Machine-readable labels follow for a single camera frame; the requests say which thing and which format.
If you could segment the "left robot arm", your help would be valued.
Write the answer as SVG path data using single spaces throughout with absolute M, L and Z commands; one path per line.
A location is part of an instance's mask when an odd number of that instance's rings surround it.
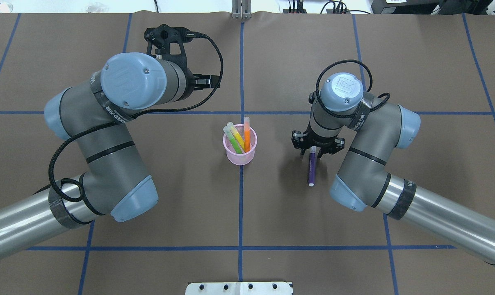
M 126 123 L 195 90 L 215 90 L 220 80 L 192 73 L 182 54 L 128 52 L 54 96 L 43 114 L 64 142 L 49 163 L 49 184 L 0 209 L 0 260 L 99 216 L 125 222 L 152 209 L 157 189 Z

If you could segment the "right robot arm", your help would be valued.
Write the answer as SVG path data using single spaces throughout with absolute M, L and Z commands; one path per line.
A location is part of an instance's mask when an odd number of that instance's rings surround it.
M 426 124 L 451 123 L 445 131 L 455 132 L 469 116 L 419 115 L 388 99 L 352 73 L 321 74 L 309 95 L 307 129 L 294 131 L 293 145 L 334 154 L 344 147 L 340 132 L 354 131 L 329 190 L 336 202 L 376 209 L 495 267 L 495 213 L 480 205 L 482 197 L 495 200 L 494 148 L 481 148 L 474 137 L 453 143 L 444 131 L 436 143 L 423 143 Z

